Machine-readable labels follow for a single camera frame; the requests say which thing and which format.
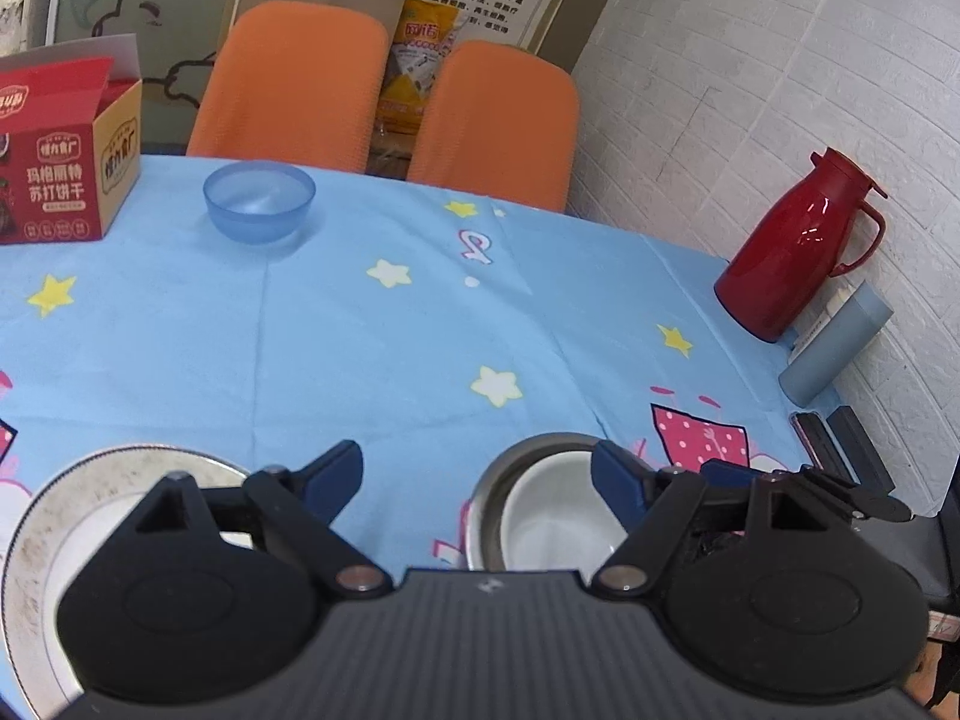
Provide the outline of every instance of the soda cracker box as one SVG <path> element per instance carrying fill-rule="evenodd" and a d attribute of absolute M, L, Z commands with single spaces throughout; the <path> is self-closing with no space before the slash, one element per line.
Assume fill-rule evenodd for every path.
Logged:
<path fill-rule="evenodd" d="M 140 172 L 136 36 L 0 59 L 0 245 L 97 241 Z"/>

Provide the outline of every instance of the orange chair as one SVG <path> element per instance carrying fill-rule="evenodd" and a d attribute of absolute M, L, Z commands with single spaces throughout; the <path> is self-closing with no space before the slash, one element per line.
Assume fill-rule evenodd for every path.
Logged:
<path fill-rule="evenodd" d="M 562 211 L 578 115 L 577 90 L 560 68 L 464 42 L 440 66 L 407 180 Z"/>
<path fill-rule="evenodd" d="M 383 25 L 356 11 L 248 10 L 217 57 L 187 154 L 363 172 L 389 49 Z"/>

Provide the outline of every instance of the yellow package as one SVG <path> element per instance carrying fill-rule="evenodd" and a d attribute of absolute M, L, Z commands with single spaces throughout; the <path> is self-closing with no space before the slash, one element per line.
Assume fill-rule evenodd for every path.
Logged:
<path fill-rule="evenodd" d="M 450 53 L 464 23 L 467 14 L 453 5 L 404 2 L 376 106 L 387 130 L 416 135 L 440 62 Z"/>

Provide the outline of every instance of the blue plastic bowl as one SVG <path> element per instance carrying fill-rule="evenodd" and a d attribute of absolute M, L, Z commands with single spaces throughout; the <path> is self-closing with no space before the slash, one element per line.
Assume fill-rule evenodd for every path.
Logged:
<path fill-rule="evenodd" d="M 203 182 L 213 226 L 242 244 L 270 244 L 296 231 L 316 192 L 309 175 L 281 162 L 237 162 Z"/>

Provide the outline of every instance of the blue tablecloth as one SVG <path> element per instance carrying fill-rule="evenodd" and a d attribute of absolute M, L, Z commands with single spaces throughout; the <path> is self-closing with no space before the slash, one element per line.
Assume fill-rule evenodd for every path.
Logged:
<path fill-rule="evenodd" d="M 609 437 L 654 466 L 692 464 L 701 443 L 805 461 L 776 384 L 786 349 L 717 303 L 722 260 L 323 170 L 304 234 L 244 247 L 205 213 L 222 164 L 145 157 L 102 242 L 0 247 L 4 483 L 36 490 L 128 442 L 258 469 L 349 437 L 366 476 L 336 528 L 400 576 L 455 557 L 476 480 L 531 435 Z M 26 712 L 6 662 L 0 692 Z"/>

